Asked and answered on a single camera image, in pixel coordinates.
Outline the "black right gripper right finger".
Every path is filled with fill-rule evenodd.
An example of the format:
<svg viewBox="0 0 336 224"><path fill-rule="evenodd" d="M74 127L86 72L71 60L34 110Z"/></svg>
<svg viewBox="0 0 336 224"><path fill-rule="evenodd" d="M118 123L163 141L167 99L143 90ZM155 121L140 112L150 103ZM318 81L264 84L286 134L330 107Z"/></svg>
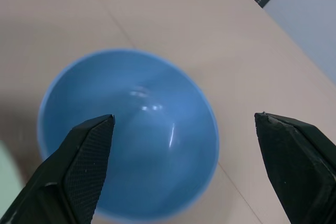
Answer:
<svg viewBox="0 0 336 224"><path fill-rule="evenodd" d="M291 224L336 224L336 145L316 126L255 113L268 178Z"/></svg>

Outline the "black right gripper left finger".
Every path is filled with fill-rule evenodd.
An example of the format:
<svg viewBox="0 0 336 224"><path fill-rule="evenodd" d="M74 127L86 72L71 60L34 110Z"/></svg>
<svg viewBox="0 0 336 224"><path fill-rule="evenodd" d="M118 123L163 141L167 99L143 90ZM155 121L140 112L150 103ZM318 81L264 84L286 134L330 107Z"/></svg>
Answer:
<svg viewBox="0 0 336 224"><path fill-rule="evenodd" d="M0 224L91 224L107 174L115 118L73 127L33 173Z"/></svg>

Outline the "green bowl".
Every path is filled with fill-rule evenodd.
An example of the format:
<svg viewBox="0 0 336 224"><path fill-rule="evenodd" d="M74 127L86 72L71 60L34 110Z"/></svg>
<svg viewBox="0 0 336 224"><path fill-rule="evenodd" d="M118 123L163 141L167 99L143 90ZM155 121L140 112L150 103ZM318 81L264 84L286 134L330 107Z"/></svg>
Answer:
<svg viewBox="0 0 336 224"><path fill-rule="evenodd" d="M0 217L6 212L23 188L16 163L0 140Z"/></svg>

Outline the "blue bowl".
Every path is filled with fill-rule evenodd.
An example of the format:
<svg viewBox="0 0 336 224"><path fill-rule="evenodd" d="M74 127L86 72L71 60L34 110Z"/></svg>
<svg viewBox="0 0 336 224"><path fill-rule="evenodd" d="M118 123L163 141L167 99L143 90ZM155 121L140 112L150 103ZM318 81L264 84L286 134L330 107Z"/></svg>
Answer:
<svg viewBox="0 0 336 224"><path fill-rule="evenodd" d="M135 49L94 52L67 66L41 102L43 159L76 125L115 118L98 214L125 223L169 218L208 188L218 162L213 110L192 79L169 61Z"/></svg>

